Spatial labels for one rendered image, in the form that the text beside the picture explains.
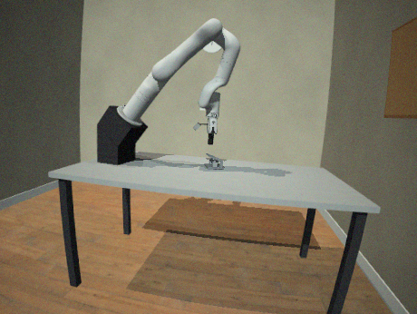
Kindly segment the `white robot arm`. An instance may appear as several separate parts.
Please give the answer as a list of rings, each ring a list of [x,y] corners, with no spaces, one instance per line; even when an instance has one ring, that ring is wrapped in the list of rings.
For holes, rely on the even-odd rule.
[[[117,108],[118,114],[128,123],[135,126],[142,126],[141,116],[169,79],[181,66],[211,41],[221,46],[224,49],[224,53],[220,60],[216,76],[202,89],[199,97],[199,107],[206,109],[207,117],[217,118],[219,115],[220,93],[215,91],[219,87],[227,85],[238,59],[240,43],[215,18],[208,20],[173,52],[157,62],[152,68],[152,74],[150,73],[142,82],[129,102]]]

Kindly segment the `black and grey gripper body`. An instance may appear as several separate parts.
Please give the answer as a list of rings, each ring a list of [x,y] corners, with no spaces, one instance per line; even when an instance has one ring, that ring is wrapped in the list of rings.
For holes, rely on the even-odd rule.
[[[207,133],[211,134],[212,127],[214,127],[214,134],[217,134],[217,128],[218,128],[217,118],[209,118],[209,117],[207,118],[208,118]]]

